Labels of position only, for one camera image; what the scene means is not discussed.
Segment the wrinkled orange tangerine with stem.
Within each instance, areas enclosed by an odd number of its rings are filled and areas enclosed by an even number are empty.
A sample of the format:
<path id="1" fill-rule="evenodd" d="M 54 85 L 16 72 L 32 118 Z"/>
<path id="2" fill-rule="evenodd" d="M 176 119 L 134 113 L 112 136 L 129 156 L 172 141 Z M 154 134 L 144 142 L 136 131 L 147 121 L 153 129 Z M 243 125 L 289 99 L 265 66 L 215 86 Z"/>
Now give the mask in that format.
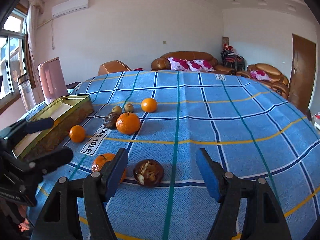
<path id="1" fill-rule="evenodd" d="M 104 180 L 121 184 L 126 178 L 125 158 L 122 155 L 113 153 L 103 153 L 98 155 L 92 163 L 92 172 L 100 172 Z"/>

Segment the rotten brown mangosteen front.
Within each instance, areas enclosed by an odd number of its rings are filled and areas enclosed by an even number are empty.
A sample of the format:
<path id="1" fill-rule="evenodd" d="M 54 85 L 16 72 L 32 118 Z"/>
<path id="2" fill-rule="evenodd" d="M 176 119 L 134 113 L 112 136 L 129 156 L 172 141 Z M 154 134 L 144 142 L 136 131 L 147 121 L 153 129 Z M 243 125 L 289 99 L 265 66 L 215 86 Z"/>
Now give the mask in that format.
<path id="1" fill-rule="evenodd" d="M 144 187 L 157 187 L 164 177 L 164 168 L 156 160 L 144 159 L 135 165 L 133 175 L 138 185 Z"/>

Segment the small smooth orange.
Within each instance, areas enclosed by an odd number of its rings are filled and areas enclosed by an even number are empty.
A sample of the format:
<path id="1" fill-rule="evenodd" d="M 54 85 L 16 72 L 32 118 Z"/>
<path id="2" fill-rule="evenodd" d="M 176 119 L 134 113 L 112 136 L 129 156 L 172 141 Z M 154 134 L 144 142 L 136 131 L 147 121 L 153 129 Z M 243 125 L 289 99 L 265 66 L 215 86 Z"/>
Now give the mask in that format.
<path id="1" fill-rule="evenodd" d="M 69 138 L 74 143 L 83 142 L 85 137 L 86 137 L 86 131 L 80 125 L 73 126 L 69 131 Z"/>

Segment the dark rotten fruit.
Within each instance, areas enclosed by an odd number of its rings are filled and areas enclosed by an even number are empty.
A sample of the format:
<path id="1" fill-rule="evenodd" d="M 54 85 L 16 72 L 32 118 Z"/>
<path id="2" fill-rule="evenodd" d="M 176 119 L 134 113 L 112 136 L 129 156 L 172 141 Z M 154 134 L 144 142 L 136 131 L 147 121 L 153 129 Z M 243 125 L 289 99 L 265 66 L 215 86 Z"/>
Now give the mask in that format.
<path id="1" fill-rule="evenodd" d="M 117 112 L 108 113 L 108 115 L 104 117 L 103 125 L 108 129 L 115 129 L 118 118 L 119 114 Z"/>

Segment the large orange tangerine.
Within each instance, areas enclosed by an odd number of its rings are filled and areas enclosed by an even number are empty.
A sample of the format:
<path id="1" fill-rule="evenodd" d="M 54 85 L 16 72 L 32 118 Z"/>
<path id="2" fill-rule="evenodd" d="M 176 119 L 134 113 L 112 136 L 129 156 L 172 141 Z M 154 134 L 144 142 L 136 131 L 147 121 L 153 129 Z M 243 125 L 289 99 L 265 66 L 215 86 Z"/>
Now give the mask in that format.
<path id="1" fill-rule="evenodd" d="M 140 129 L 140 119 L 135 113 L 123 113 L 117 119 L 117 130 L 126 135 L 132 135 Z"/>

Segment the clear glass water bottle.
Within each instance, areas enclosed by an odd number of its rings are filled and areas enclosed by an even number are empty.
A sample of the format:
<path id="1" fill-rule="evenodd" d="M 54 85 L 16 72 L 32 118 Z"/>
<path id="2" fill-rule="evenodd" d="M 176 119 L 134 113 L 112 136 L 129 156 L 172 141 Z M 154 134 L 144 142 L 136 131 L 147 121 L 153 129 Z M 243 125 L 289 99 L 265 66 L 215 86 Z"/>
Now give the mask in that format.
<path id="1" fill-rule="evenodd" d="M 36 107 L 36 101 L 33 95 L 33 90 L 28 74 L 19 76 L 17 82 L 25 110 L 28 113 L 31 113 L 32 110 Z"/>

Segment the gold metal tin box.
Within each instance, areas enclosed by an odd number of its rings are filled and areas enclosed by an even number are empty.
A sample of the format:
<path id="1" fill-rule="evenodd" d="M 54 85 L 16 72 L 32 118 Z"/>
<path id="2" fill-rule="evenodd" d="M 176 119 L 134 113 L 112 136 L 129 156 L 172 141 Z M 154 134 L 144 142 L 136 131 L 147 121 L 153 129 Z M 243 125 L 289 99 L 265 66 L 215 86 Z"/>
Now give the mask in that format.
<path id="1" fill-rule="evenodd" d="M 89 95 L 62 96 L 35 114 L 30 121 L 51 117 L 53 127 L 26 135 L 13 149 L 14 157 L 31 160 L 54 150 L 69 135 L 70 129 L 93 113 Z"/>

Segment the pink electric kettle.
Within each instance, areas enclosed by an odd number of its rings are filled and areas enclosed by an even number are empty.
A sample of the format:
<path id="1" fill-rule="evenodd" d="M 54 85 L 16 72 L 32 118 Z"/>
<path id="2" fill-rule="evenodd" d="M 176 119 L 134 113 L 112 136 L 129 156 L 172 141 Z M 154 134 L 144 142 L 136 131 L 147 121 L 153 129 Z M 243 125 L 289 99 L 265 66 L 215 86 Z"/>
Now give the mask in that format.
<path id="1" fill-rule="evenodd" d="M 39 76 L 47 104 L 68 95 L 59 57 L 39 64 Z"/>

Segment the blue plaid tablecloth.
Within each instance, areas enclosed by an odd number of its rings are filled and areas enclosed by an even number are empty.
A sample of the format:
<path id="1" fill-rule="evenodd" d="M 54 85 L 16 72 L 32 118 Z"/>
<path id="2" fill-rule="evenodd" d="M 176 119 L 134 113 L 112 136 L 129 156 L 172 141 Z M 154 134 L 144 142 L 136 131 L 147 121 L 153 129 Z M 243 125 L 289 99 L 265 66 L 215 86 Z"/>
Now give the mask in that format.
<path id="1" fill-rule="evenodd" d="M 239 178 L 265 178 L 274 189 L 293 239 L 303 239 L 319 217 L 319 134 L 294 105 L 266 86 L 238 76 L 186 72 L 122 72 L 93 77 L 74 94 L 91 97 L 94 111 L 83 121 L 86 139 L 62 144 L 73 160 L 38 187 L 32 223 L 56 181 L 89 175 L 103 153 L 129 152 L 126 179 L 106 210 L 120 239 L 205 239 L 219 204 L 210 197 L 196 152 L 205 148 Z M 141 109 L 146 98 L 157 110 Z M 132 134 L 108 129 L 112 108 L 131 103 L 140 119 Z M 138 185 L 135 165 L 158 161 L 164 177 L 157 187 Z"/>

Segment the brown wooden door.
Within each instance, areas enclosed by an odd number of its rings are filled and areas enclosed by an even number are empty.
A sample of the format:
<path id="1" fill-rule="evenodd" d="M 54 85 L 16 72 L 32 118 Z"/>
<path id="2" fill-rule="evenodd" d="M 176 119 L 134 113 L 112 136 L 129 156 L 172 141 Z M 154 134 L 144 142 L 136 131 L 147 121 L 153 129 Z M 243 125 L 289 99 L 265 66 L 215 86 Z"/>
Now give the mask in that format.
<path id="1" fill-rule="evenodd" d="M 316 74 L 316 44 L 292 35 L 292 71 L 288 100 L 307 115 Z"/>

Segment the pink floral cushion right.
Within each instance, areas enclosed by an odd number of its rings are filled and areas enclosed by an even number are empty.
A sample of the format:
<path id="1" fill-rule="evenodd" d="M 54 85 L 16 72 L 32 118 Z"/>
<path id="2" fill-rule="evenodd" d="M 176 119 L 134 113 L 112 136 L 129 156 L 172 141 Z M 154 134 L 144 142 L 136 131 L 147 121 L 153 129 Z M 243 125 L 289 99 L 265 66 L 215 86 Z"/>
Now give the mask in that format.
<path id="1" fill-rule="evenodd" d="M 206 60 L 188 61 L 191 72 L 213 72 L 214 67 Z"/>

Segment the pink curtain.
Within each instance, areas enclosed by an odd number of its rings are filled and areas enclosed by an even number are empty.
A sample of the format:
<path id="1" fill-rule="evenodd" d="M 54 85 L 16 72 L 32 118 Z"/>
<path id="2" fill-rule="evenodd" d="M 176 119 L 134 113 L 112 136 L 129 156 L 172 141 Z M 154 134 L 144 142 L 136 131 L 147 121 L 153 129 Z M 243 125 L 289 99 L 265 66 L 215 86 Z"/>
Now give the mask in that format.
<path id="1" fill-rule="evenodd" d="M 33 69 L 33 75 L 36 85 L 36 94 L 39 101 L 44 100 L 43 91 L 41 87 L 41 81 L 36 64 L 36 32 L 38 26 L 39 15 L 43 13 L 44 1 L 43 0 L 28 0 L 28 12 L 27 12 L 27 35 L 28 35 L 28 47 L 31 59 L 31 66 Z"/>

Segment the pink floral cushion left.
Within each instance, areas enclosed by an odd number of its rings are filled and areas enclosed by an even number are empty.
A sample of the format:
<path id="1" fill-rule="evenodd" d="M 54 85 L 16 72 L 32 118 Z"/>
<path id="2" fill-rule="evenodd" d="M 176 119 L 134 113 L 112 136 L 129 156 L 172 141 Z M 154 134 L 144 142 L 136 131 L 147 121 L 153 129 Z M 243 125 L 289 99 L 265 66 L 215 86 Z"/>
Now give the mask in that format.
<path id="1" fill-rule="evenodd" d="M 170 63 L 170 70 L 182 71 L 182 72 L 189 72 L 190 71 L 188 61 L 183 60 L 183 59 L 179 59 L 176 57 L 168 57 L 167 59 Z"/>

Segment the brown leather sofa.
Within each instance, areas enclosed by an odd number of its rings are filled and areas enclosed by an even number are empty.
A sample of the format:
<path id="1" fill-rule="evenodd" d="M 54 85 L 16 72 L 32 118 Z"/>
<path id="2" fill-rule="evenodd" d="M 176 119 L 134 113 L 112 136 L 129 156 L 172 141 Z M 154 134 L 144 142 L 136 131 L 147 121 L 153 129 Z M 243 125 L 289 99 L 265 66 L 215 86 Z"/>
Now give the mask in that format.
<path id="1" fill-rule="evenodd" d="M 200 51 L 175 51 L 153 60 L 151 70 L 178 70 L 235 75 L 233 68 L 219 64 L 211 54 Z"/>

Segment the white wall air conditioner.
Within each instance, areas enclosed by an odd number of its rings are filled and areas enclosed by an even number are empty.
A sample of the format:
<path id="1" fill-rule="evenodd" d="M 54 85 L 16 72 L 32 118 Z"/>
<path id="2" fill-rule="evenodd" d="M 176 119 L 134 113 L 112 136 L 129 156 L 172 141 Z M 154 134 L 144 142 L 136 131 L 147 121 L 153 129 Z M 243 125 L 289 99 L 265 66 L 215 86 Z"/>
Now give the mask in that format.
<path id="1" fill-rule="evenodd" d="M 88 8 L 89 0 L 69 0 L 52 7 L 52 18 L 58 18 Z"/>

